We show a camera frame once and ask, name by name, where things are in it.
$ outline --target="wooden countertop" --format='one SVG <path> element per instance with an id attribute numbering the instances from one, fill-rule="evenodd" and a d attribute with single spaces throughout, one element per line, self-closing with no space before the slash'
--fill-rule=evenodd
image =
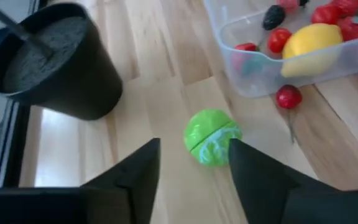
<path id="1" fill-rule="evenodd" d="M 219 108 L 239 123 L 244 142 L 339 189 L 358 189 L 358 75 L 301 88 L 292 145 L 271 97 L 244 98 L 227 83 L 202 0 L 77 2 L 99 26 L 124 94 L 92 122 L 33 107 L 21 186 L 80 185 L 160 137 L 152 223 L 246 223 L 228 167 L 202 166 L 183 145 L 191 116 Z M 255 2 L 255 11 L 266 8 Z"/>

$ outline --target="wooden floor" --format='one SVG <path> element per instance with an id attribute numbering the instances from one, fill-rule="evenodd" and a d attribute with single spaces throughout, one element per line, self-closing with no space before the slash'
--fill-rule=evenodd
<path id="1" fill-rule="evenodd" d="M 124 94 L 93 122 L 33 107 L 21 186 L 80 185 L 160 137 L 152 223 L 246 223 L 228 167 L 201 166 L 183 145 L 191 116 L 220 108 L 246 143 L 339 189 L 358 189 L 358 75 L 301 88 L 292 145 L 272 97 L 244 98 L 229 86 L 202 0 L 77 2 L 99 26 Z M 266 8 L 255 2 L 255 11 Z"/>

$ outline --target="black pot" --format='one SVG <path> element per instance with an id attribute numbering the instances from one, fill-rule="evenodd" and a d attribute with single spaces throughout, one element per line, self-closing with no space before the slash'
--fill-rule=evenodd
<path id="1" fill-rule="evenodd" d="M 122 80 L 105 51 L 99 32 L 86 10 L 79 4 L 65 3 L 46 7 L 21 24 L 30 32 L 67 17 L 86 19 L 86 34 L 74 54 L 57 72 L 39 84 L 15 93 L 4 91 L 3 80 L 9 63 L 24 44 L 9 34 L 0 45 L 0 94 L 27 105 L 39 105 L 84 119 L 98 119 L 110 112 L 122 94 Z"/>

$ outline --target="blackberry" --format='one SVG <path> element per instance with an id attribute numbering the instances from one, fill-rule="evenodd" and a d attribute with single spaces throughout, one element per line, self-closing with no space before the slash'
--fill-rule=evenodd
<path id="1" fill-rule="evenodd" d="M 279 5 L 271 6 L 264 17 L 262 27 L 265 30 L 272 30 L 278 27 L 285 19 L 285 10 Z"/>
<path id="2" fill-rule="evenodd" d="M 299 6 L 305 7 L 309 0 L 299 0 Z"/>

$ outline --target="toy lemon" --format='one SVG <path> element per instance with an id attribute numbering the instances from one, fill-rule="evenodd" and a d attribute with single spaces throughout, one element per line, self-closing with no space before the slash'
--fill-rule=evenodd
<path id="1" fill-rule="evenodd" d="M 186 148 L 207 166 L 227 164 L 230 139 L 241 137 L 238 125 L 221 110 L 200 111 L 185 129 Z"/>
<path id="2" fill-rule="evenodd" d="M 312 24 L 293 34 L 283 49 L 283 59 L 323 50 L 343 42 L 341 30 L 337 25 Z M 320 75 L 336 62 L 340 48 L 305 55 L 284 62 L 282 75 L 286 78 Z"/>

